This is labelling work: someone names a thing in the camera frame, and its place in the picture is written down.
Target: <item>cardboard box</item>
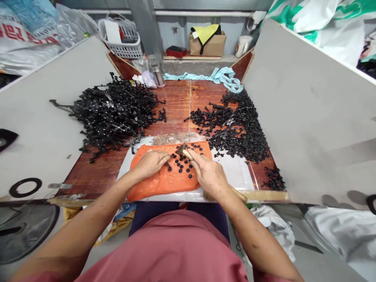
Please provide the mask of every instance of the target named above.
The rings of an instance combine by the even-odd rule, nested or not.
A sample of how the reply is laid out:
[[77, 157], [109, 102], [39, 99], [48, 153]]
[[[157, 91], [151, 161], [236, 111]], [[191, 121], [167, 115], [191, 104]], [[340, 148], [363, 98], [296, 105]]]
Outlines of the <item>cardboard box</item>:
[[222, 56], [226, 35], [214, 35], [204, 46], [204, 52], [200, 55], [201, 43], [198, 38], [193, 39], [192, 32], [189, 35], [189, 47], [191, 56]]

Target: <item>dark blue pants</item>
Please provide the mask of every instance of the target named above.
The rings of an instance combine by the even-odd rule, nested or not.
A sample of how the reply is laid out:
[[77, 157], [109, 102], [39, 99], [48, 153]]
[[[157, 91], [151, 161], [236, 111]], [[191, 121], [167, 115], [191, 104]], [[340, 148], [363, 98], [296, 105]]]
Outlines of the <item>dark blue pants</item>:
[[[165, 212], [179, 209], [178, 202], [137, 202], [132, 228], [129, 236], [144, 226], [150, 219]], [[187, 210], [197, 212], [211, 222], [225, 236], [230, 243], [228, 235], [226, 213], [217, 203], [188, 203]]]

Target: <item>hand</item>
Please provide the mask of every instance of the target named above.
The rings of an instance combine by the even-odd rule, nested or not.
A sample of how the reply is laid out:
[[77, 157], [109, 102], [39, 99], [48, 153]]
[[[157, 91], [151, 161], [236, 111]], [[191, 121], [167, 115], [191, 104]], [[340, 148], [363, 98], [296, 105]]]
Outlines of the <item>hand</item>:
[[166, 152], [150, 149], [131, 171], [141, 181], [156, 174], [170, 158], [170, 155]]
[[217, 202], [219, 199], [232, 190], [227, 182], [223, 167], [216, 161], [212, 161], [204, 155], [199, 155], [195, 151], [188, 149], [193, 161], [191, 164], [196, 170], [197, 179], [210, 196]]

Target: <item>green and white bag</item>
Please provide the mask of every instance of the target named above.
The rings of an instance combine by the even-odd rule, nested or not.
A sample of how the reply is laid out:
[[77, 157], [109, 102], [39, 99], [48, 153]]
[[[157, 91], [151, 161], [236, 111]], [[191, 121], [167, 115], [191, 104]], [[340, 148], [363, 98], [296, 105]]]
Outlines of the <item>green and white bag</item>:
[[375, 0], [275, 0], [266, 18], [285, 25], [328, 55], [356, 66], [364, 20], [376, 18]]

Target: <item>metal thermos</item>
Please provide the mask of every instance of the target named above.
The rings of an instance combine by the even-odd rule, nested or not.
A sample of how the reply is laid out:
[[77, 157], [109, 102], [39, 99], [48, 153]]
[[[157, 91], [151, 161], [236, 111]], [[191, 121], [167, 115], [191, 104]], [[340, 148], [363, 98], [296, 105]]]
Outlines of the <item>metal thermos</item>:
[[157, 87], [164, 87], [166, 85], [165, 79], [163, 78], [163, 70], [161, 64], [158, 62], [155, 55], [150, 55], [148, 57], [150, 72], [153, 75], [153, 79]]

